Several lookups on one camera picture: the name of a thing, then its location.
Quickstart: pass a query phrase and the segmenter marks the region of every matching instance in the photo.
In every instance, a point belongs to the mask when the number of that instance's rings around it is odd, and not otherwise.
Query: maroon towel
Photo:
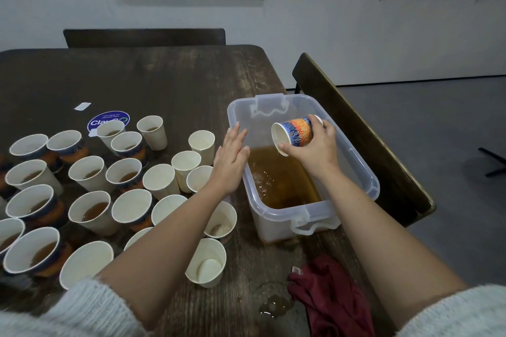
[[[336,261],[323,255],[291,273],[288,292],[306,306],[312,337],[374,337],[364,293]]]

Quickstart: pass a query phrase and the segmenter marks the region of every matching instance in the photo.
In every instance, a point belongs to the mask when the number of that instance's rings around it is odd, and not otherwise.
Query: wall
[[[506,74],[506,0],[0,0],[0,50],[65,48],[65,28],[223,27],[283,84],[309,53],[336,84]]]

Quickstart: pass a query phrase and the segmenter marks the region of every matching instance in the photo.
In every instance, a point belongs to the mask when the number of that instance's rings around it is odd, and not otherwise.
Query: sticker
[[[111,120],[121,120],[125,125],[127,125],[130,121],[130,116],[128,113],[123,111],[109,111],[105,113],[101,113],[93,117],[88,123],[88,132],[89,136],[97,136],[97,128],[104,123],[110,122]]]
[[[81,103],[76,108],[74,108],[76,111],[84,111],[86,108],[88,108],[91,105],[91,103]]]

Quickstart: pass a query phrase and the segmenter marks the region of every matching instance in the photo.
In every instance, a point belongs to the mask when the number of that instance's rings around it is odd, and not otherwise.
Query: dark wooden chair
[[[223,28],[64,29],[68,48],[225,45]]]
[[[379,180],[376,200],[390,216],[408,226],[436,210],[436,203],[383,140],[346,101],[332,81],[303,53],[292,75],[336,122]]]

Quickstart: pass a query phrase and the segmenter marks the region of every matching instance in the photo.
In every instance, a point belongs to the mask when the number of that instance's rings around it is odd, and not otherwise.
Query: table surface
[[[285,93],[264,51],[256,46],[203,46],[105,49],[13,50],[0,54],[0,151],[7,153],[16,139],[32,133],[51,136],[66,129],[86,134],[95,115],[124,110],[128,130],[147,115],[160,115],[168,147],[148,152],[149,166],[170,163],[177,152],[189,149],[188,136],[199,129],[223,139],[228,128],[227,106],[238,98]],[[76,111],[81,102],[91,105]],[[116,159],[96,137],[85,135],[93,155],[110,166]],[[70,181],[66,170],[62,199],[70,205],[85,190]],[[328,254],[344,267],[369,300],[378,336],[395,332],[342,229],[265,245],[256,235],[244,185],[230,197],[237,210],[237,226],[226,245],[227,265],[217,287],[204,289],[184,279],[156,332],[161,335],[307,336],[309,328],[301,303],[276,319],[259,309],[269,296],[289,299],[286,277]],[[74,247],[98,239],[76,224],[61,229]],[[133,232],[123,229],[105,238],[115,253],[123,250]],[[58,278],[32,281],[3,277],[0,309],[41,314],[60,298]]]

